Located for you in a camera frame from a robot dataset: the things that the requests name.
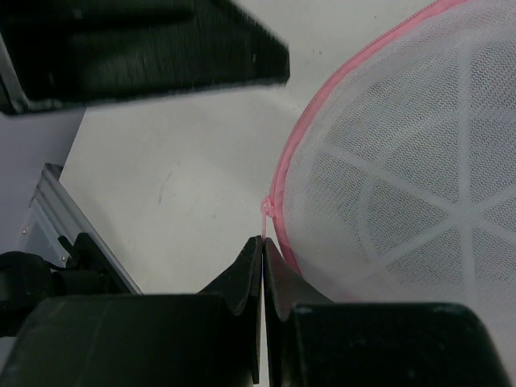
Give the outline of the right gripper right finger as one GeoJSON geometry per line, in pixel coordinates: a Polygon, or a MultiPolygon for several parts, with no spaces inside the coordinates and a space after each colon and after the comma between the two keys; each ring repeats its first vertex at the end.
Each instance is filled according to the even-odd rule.
{"type": "Polygon", "coordinates": [[[455,303],[336,303],[263,244],[272,386],[508,386],[482,321],[455,303]]]}

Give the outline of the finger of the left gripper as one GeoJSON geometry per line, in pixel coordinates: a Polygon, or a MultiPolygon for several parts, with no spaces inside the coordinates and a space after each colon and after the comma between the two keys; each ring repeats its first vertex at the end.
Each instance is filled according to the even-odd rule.
{"type": "Polygon", "coordinates": [[[232,1],[4,1],[1,111],[34,114],[289,80],[289,49],[232,1]]]}

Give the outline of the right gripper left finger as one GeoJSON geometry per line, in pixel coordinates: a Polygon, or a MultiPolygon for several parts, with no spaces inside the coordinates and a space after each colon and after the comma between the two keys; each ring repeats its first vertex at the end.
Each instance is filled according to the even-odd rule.
{"type": "Polygon", "coordinates": [[[49,298],[4,386],[251,386],[260,379],[262,240],[198,293],[49,298]]]}

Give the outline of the white pink mesh laundry bag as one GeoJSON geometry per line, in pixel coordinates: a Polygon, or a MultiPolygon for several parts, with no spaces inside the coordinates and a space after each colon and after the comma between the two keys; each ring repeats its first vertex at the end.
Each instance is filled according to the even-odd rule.
{"type": "Polygon", "coordinates": [[[315,95],[264,208],[334,299],[515,303],[515,4],[437,1],[315,95]]]}

